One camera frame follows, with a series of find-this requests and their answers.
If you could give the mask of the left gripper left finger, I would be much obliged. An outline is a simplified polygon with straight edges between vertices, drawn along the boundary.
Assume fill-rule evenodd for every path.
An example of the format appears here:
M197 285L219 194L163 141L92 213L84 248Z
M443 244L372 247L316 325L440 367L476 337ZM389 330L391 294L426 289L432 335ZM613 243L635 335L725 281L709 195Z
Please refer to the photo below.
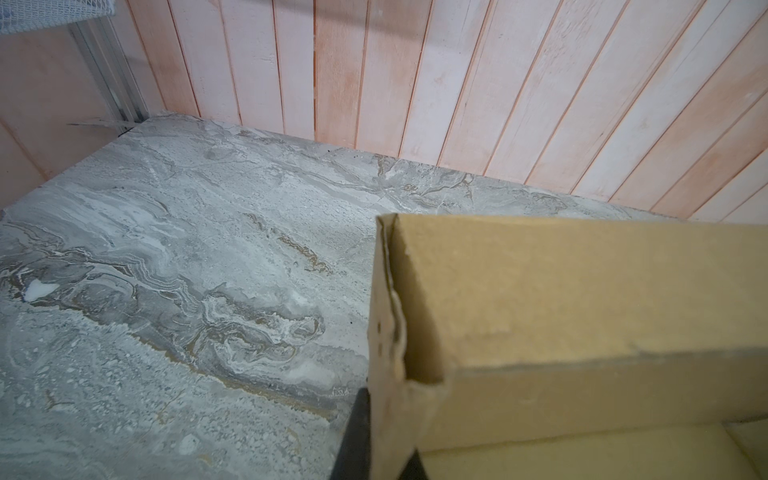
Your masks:
M370 395L361 388L331 471L330 480L368 480L371 463Z

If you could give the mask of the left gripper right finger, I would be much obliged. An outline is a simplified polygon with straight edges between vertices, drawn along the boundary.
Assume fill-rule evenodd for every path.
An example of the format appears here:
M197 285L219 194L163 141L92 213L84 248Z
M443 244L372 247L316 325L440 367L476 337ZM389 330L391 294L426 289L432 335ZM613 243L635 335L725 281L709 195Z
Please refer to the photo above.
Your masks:
M428 480L418 451L414 451L403 468L399 480Z

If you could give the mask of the brown cardboard box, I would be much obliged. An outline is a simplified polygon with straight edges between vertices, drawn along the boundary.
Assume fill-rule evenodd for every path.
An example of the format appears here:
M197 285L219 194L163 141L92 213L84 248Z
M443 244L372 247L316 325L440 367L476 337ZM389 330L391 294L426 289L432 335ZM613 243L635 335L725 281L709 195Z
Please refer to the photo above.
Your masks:
M432 479L763 479L767 230L388 214L371 467Z

